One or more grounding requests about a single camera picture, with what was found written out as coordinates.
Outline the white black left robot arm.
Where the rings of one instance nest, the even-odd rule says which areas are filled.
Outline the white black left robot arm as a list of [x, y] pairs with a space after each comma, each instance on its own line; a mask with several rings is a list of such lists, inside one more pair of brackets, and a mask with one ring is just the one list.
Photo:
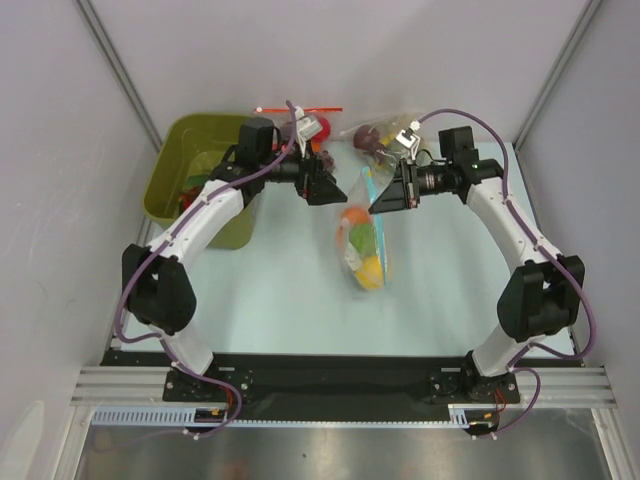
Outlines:
[[323, 125], [296, 108], [289, 135], [281, 136], [264, 117], [250, 117], [236, 143], [207, 174], [195, 200], [166, 232], [145, 246], [129, 245], [122, 255], [119, 311], [130, 312], [149, 327], [172, 363], [185, 372], [185, 388], [199, 400], [214, 397], [219, 374], [210, 369], [214, 354], [192, 319], [197, 300], [189, 270], [214, 237], [245, 211], [268, 183], [288, 183], [310, 206], [344, 203], [325, 161], [311, 143]]

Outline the clear zip top bag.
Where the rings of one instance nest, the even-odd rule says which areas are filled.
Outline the clear zip top bag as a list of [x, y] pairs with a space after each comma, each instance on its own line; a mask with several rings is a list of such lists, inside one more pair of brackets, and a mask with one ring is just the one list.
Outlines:
[[363, 167], [336, 217], [334, 239], [338, 258], [343, 270], [366, 291], [382, 289], [392, 279], [382, 215], [369, 212], [379, 190], [380, 182], [374, 172], [368, 166]]

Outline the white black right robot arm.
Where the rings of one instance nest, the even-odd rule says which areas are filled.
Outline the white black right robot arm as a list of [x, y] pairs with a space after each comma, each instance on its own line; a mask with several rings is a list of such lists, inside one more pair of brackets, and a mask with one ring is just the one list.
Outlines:
[[464, 358], [454, 391], [473, 402], [486, 400], [532, 347], [577, 319], [585, 268], [565, 256], [521, 212], [509, 192], [505, 162], [482, 159], [470, 127], [439, 134], [442, 160], [421, 166], [421, 140], [412, 123], [390, 142], [396, 165], [372, 214], [414, 209], [421, 198], [444, 193], [459, 197], [484, 224], [510, 271], [496, 311], [498, 324]]

